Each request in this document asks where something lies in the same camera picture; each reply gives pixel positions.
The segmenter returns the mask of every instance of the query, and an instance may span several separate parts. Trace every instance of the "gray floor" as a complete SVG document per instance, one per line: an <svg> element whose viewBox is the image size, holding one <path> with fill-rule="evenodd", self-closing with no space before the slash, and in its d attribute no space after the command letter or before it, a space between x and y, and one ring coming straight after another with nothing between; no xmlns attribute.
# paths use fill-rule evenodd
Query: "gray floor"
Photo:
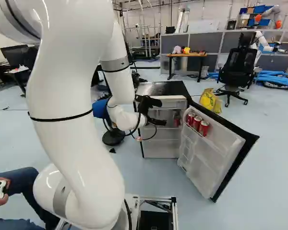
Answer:
<svg viewBox="0 0 288 230"><path fill-rule="evenodd" d="M159 63L137 63L148 65ZM159 70L139 73L149 81L167 78ZM190 95L222 86L215 80L198 84L179 76L173 81L180 79ZM0 92L0 108L26 109L20 94L18 87ZM177 196L181 230L288 230L288 92L253 85L241 96L249 99L247 106L232 99L221 115L260 139L216 204L197 192L175 160L142 159L139 143L132 138L126 138L112 155L125 178L126 192ZM132 111L131 105L125 107ZM105 131L101 120L96 119L96 127ZM0 111L0 172L25 166L42 170L48 163L26 111ZM0 207L0 218L29 218L43 225L20 195Z"/></svg>

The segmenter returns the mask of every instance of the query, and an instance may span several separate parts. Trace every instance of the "red soda can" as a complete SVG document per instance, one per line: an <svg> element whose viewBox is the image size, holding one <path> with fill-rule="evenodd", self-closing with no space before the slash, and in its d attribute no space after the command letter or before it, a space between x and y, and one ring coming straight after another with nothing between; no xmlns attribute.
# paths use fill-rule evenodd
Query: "red soda can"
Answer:
<svg viewBox="0 0 288 230"><path fill-rule="evenodd" d="M203 119L202 119L200 116L196 116L196 117L194 118L192 127L193 127L196 131L198 131L202 120L203 120Z"/></svg>
<svg viewBox="0 0 288 230"><path fill-rule="evenodd" d="M194 113L188 113L188 114L187 114L186 122L187 122L187 124L190 125L191 127L192 127L192 125L193 125L194 118L195 118L195 114L194 114Z"/></svg>
<svg viewBox="0 0 288 230"><path fill-rule="evenodd" d="M201 121L201 124L200 124L198 132L200 134L202 134L204 137L206 137L207 133L208 133L208 129L209 129L209 122Z"/></svg>

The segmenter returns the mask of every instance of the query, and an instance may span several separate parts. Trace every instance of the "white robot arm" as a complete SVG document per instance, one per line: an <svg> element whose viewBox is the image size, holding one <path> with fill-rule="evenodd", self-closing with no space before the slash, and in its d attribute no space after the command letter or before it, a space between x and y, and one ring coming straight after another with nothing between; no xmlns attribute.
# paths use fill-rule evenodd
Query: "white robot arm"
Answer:
<svg viewBox="0 0 288 230"><path fill-rule="evenodd" d="M269 46L266 38L264 37L264 35L260 31L256 31L255 41L253 44L250 45L250 48L258 49L256 41L258 41L258 46L261 44L264 47L263 51L288 53L288 50L279 49L279 46L281 45L281 43L277 43L277 44L275 44L275 46ZM262 52L260 50L258 50L254 66L256 66L261 54L262 54Z"/></svg>
<svg viewBox="0 0 288 230"><path fill-rule="evenodd" d="M44 209L81 229L111 229L122 209L121 173L97 135L90 82L100 62L113 94L111 119L122 130L138 114L121 30L109 0L0 0L0 33L40 43L27 84L27 104L37 135L53 162L34 184ZM146 122L141 115L140 125Z"/></svg>
<svg viewBox="0 0 288 230"><path fill-rule="evenodd" d="M280 10L280 6L279 5L275 5L272 8L266 10L265 12L263 12L262 14L258 14L255 17L255 21L258 23L263 17L268 17L271 14L273 15L273 21L275 23L275 28L279 29L282 27L282 18L281 18L281 14L280 14L281 10Z"/></svg>

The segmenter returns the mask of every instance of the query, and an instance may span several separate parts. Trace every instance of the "person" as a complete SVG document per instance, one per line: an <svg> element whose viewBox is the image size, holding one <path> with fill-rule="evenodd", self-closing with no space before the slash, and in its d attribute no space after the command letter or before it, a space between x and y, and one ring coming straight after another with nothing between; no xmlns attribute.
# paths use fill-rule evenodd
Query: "person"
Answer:
<svg viewBox="0 0 288 230"><path fill-rule="evenodd" d="M59 218L44 210L36 202L33 195L33 184L38 175L35 168L22 168L9 172L0 173L0 180L7 181L6 194L0 199L0 206L5 205L9 197L14 194L23 194L29 205L38 214L40 219L45 222L46 230L56 228ZM30 220L24 219L0 219L0 230L44 230L35 225Z"/></svg>

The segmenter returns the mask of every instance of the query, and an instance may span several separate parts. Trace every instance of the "fridge door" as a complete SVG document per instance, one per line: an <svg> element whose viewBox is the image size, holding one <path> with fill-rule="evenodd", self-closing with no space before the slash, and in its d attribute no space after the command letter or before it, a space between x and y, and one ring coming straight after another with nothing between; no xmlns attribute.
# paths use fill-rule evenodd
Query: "fridge door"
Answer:
<svg viewBox="0 0 288 230"><path fill-rule="evenodd" d="M190 112L209 122L206 137L186 123ZM177 163L203 197L216 202L258 138L191 102L183 116Z"/></svg>

